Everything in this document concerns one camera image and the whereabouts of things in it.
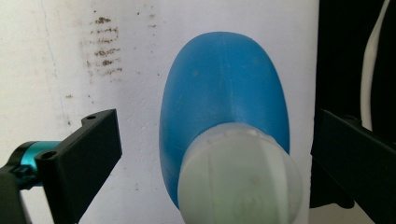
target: blue plastic bottle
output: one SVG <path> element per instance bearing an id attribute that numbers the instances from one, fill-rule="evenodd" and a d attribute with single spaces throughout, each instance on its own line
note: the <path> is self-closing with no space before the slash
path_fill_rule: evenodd
<path id="1" fill-rule="evenodd" d="M 301 183 L 289 148 L 282 87 L 255 41 L 215 32 L 180 51 L 163 94 L 160 155 L 186 223 L 291 221 L 301 194 L 288 192 Z"/>

